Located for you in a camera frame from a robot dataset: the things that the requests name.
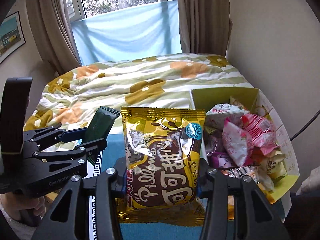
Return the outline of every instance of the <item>picture frame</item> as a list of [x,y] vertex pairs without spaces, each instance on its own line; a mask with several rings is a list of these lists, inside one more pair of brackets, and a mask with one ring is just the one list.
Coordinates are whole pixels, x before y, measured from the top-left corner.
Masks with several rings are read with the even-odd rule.
[[7,16],[0,25],[0,64],[25,44],[19,11]]

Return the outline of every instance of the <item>screw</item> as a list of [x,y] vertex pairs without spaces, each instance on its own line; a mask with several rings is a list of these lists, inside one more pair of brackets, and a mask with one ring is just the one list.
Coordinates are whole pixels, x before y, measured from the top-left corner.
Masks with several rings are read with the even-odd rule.
[[248,175],[245,175],[245,176],[243,176],[243,180],[245,182],[250,182],[252,180],[252,178],[250,176],[248,176]]
[[73,181],[73,182],[76,182],[76,181],[78,181],[80,179],[80,176],[79,175],[73,175],[72,177],[71,177],[71,180]]
[[218,171],[217,171],[217,169],[212,169],[212,168],[210,168],[210,169],[208,169],[208,172],[209,172],[210,174],[216,174]]
[[116,172],[116,170],[114,168],[109,168],[106,170],[106,173],[108,174],[114,174]]

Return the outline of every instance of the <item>person's hand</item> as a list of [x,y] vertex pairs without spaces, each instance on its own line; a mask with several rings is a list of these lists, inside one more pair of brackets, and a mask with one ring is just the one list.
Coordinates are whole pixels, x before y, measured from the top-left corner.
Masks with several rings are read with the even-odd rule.
[[35,216],[44,216],[44,197],[29,198],[25,195],[17,195],[12,192],[0,195],[4,211],[14,220],[21,220],[20,210],[33,209]]

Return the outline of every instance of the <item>purple snack package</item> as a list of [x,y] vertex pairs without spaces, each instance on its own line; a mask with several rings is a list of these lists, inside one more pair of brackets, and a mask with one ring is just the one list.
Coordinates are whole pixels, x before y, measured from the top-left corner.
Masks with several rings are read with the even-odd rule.
[[203,140],[206,154],[212,152],[226,152],[223,147],[222,132],[220,130],[205,126]]
[[212,168],[233,168],[236,164],[227,153],[212,152],[207,154],[209,166]]

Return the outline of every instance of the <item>black cable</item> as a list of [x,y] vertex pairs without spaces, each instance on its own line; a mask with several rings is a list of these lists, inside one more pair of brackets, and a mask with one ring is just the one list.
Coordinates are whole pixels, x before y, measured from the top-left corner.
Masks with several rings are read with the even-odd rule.
[[307,129],[307,127],[320,115],[320,109],[318,110],[318,112],[311,118],[311,120],[304,126],[302,127],[302,129],[297,132],[294,136],[292,136],[290,138],[290,141],[294,140],[300,133],[302,133],[305,129]]

